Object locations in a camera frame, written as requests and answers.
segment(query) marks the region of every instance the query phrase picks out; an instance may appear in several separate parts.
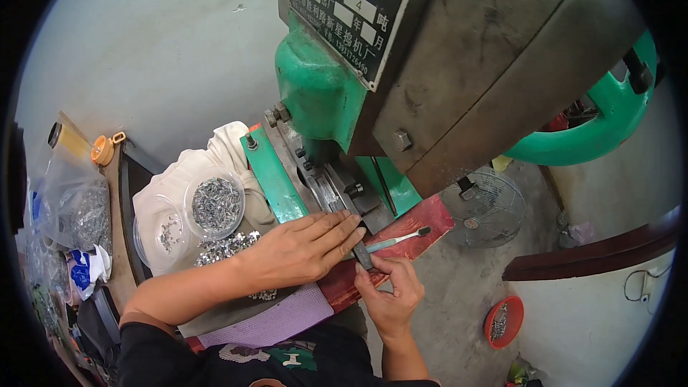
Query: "black shirt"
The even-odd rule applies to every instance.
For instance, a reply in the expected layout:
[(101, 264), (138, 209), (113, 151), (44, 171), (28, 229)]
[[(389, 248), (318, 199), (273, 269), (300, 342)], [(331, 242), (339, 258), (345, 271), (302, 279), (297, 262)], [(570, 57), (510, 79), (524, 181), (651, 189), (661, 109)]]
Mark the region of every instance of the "black shirt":
[(432, 381), (388, 382), (375, 377), (366, 341), (331, 324), (319, 324), (272, 347), (228, 344), (198, 355), (149, 324), (127, 323), (121, 336), (121, 386), (438, 387)]

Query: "white wall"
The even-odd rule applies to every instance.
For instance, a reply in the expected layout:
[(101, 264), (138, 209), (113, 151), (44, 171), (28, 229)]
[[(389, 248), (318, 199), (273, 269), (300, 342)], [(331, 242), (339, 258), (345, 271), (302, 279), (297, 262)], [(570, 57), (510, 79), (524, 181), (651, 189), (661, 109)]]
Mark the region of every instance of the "white wall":
[(590, 221), (595, 240), (639, 228), (681, 201), (680, 132), (668, 80), (631, 137), (599, 159), (550, 168), (570, 224)]
[(277, 0), (57, 0), (19, 92), (28, 157), (60, 109), (92, 140), (124, 130), (165, 165), (220, 125), (255, 124), (279, 101), (287, 31)]
[[(519, 332), (521, 357), (543, 370), (546, 387), (609, 387), (635, 353), (657, 309), (666, 273), (647, 303), (629, 302), (624, 281), (638, 269), (662, 273), (674, 252), (620, 271), (553, 281), (514, 281), (525, 319)], [(642, 274), (628, 280), (631, 299), (640, 296)]]

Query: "purple mat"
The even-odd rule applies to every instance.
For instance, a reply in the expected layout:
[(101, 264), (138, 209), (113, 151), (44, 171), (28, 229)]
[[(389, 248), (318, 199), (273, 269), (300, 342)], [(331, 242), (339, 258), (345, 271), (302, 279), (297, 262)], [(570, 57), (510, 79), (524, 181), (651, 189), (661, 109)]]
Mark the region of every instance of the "purple mat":
[(269, 347), (288, 340), (334, 315), (320, 288), (304, 285), (277, 305), (247, 320), (199, 335), (203, 347), (234, 344), (250, 348)]

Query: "metal nameplate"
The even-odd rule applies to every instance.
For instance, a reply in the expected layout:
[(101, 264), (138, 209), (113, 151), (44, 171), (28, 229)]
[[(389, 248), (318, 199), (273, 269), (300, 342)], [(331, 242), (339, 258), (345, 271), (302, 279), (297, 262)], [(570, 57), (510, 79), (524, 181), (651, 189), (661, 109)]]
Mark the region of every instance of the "metal nameplate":
[(298, 13), (375, 91), (409, 0), (289, 0)]

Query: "black sleeve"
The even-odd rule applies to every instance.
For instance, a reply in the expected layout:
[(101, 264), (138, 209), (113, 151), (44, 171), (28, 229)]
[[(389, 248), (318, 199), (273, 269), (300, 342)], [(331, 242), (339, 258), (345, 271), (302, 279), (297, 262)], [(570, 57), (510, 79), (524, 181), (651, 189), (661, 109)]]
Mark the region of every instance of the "black sleeve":
[(440, 387), (440, 384), (430, 381), (429, 379), (420, 381), (388, 381), (385, 385), (397, 387)]
[(200, 372), (201, 358), (155, 326), (126, 323), (120, 335), (120, 386), (178, 386), (189, 383)]

